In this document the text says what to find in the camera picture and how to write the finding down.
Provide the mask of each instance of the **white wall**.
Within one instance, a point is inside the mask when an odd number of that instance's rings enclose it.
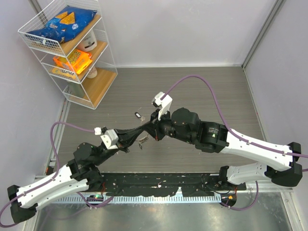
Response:
[[[262,125],[269,141],[302,145],[308,154],[308,1],[287,0],[247,68]],[[307,159],[300,158],[303,168]],[[308,217],[308,174],[295,187]]]
[[[8,202],[7,187],[30,184],[43,173],[51,147],[49,130],[63,103],[61,92],[17,33],[34,15],[28,1],[1,1],[1,208]],[[12,224],[10,209],[1,222]]]
[[[275,0],[99,2],[117,66],[217,66],[244,62]]]

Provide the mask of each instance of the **wooden shelf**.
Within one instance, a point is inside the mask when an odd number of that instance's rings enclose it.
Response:
[[[96,69],[97,76],[95,78],[86,78],[82,82],[82,85],[87,92],[90,101],[93,103],[94,108],[97,107],[117,75],[117,73],[112,71],[107,71],[100,68]]]
[[[98,57],[103,52],[103,50],[106,48],[106,46],[107,46],[107,42],[97,41],[97,46],[93,50],[90,51],[90,53],[92,54],[92,57],[91,57],[92,63],[94,63],[98,59]],[[88,73],[88,70],[92,66],[92,63],[86,69],[84,69],[84,71],[81,72],[80,75],[78,75],[78,78],[80,81]]]
[[[87,34],[100,19],[101,16],[96,14],[93,20],[73,40],[60,44],[66,56],[70,54],[73,48],[80,43],[85,34]]]

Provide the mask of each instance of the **floor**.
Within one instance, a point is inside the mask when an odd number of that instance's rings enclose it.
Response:
[[[255,193],[241,193],[237,207],[245,207]],[[219,204],[108,205],[85,210],[84,204],[50,205],[40,211],[34,231],[291,231],[278,192],[260,193],[247,211]]]
[[[229,125],[245,134],[262,139],[257,116],[252,104],[244,73],[240,67],[174,67],[174,68],[120,68],[118,76],[96,110],[71,104],[68,123],[84,128],[133,128],[141,121],[134,115],[139,112],[149,120],[155,110],[152,98],[181,77],[199,74],[212,85]],[[185,107],[196,112],[203,121],[221,123],[210,91],[199,79],[187,79],[171,93],[171,112]],[[73,151],[82,142],[94,145],[100,137],[65,128],[60,150],[61,165],[73,159]],[[118,153],[99,169],[111,172],[218,172],[221,166],[245,165],[252,160],[228,154],[207,154],[194,146],[165,137],[156,142],[150,138],[141,150],[131,146],[129,153]]]

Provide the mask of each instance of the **blue chip bag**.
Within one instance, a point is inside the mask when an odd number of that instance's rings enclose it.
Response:
[[[96,13],[97,11],[66,6],[57,16],[49,20],[44,28],[28,33],[53,39],[60,43],[68,42],[74,39],[93,20]],[[48,45],[49,41],[42,39],[40,42]]]

